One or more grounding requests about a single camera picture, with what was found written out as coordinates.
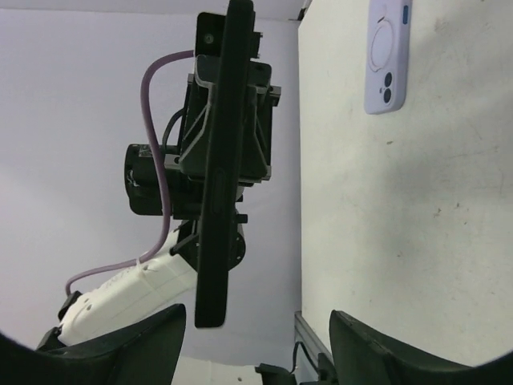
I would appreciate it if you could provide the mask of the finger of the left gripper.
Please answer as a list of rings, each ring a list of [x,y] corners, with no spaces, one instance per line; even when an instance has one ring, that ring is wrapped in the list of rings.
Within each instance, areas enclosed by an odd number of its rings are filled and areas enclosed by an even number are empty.
[[[270,178],[272,153],[273,86],[267,63],[249,62],[246,92],[241,183],[260,183]]]
[[[185,122],[181,134],[180,171],[188,176],[204,176],[208,135],[212,122],[220,60],[211,55],[196,56],[194,72],[188,79]]]

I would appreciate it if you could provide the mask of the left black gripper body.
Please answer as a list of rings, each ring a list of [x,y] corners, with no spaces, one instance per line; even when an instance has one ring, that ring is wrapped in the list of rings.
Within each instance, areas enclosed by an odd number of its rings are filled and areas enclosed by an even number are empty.
[[[242,161],[242,150],[243,150],[243,134],[244,134],[244,118],[245,118],[245,100],[246,100],[246,92],[247,92],[248,84],[245,88],[244,98],[241,102],[241,154],[240,154],[240,165]],[[207,160],[208,160],[208,151],[207,151],[207,159],[206,159],[206,169],[204,176],[188,176],[183,174],[180,171],[180,145],[181,145],[181,132],[185,122],[185,114],[186,114],[186,99],[184,101],[184,118],[182,123],[180,124],[180,131],[178,137],[178,143],[175,146],[169,146],[166,149],[166,157],[165,157],[165,168],[166,173],[168,175],[168,185],[170,188],[170,193],[172,195],[172,210],[175,214],[175,218],[177,219],[189,219],[189,218],[198,218],[201,211],[201,204],[203,200],[203,187],[204,187],[204,178],[206,176],[207,171]],[[281,97],[281,89],[279,87],[273,86],[273,108],[275,108],[279,104],[279,100]],[[214,112],[214,106],[212,104],[212,115]],[[210,131],[213,126],[213,122],[210,123]],[[244,188],[249,188],[254,184],[259,183],[241,183],[240,182],[240,174],[238,181],[238,190],[237,195],[241,196]]]

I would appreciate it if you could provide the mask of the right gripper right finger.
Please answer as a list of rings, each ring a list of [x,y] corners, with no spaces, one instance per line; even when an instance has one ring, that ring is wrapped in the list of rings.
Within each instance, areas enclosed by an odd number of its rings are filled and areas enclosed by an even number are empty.
[[[349,314],[329,319],[333,365],[340,384],[451,385],[512,383],[512,353],[469,367],[385,335]]]

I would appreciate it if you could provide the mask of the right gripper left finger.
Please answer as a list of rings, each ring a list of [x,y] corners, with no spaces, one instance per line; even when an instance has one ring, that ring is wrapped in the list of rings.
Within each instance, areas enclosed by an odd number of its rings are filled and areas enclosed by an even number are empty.
[[[38,348],[1,336],[1,383],[168,385],[184,340],[186,309],[175,304],[136,324],[66,346],[47,331]]]

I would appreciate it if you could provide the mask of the black phone case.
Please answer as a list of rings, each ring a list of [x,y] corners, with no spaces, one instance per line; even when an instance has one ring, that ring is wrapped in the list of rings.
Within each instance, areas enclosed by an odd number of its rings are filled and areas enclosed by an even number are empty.
[[[195,308],[195,326],[198,329],[218,328],[225,322],[229,262],[236,238],[235,201],[254,22],[252,2],[231,1],[228,4],[212,102],[200,216]]]

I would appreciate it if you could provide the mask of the lilac phone case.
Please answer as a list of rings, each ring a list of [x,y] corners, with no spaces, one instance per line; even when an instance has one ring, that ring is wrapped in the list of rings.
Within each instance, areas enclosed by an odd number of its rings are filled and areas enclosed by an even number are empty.
[[[364,109],[381,115],[406,100],[410,50],[411,0],[369,3]]]

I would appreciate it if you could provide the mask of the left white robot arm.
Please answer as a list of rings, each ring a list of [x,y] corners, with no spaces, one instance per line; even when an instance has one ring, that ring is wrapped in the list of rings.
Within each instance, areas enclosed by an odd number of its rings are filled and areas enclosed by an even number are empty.
[[[160,239],[141,257],[111,265],[112,277],[100,287],[85,294],[69,293],[59,314],[58,339],[64,345],[130,326],[189,290],[196,291],[196,326],[224,325],[228,272],[244,257],[242,226],[247,217],[234,213],[230,224],[215,220],[213,240],[202,240],[204,183],[182,172],[179,146],[157,138],[149,107],[152,76],[163,65],[188,57],[187,51],[178,52],[147,69],[141,103],[148,142],[130,145],[125,159],[131,209],[139,215],[163,217]]]

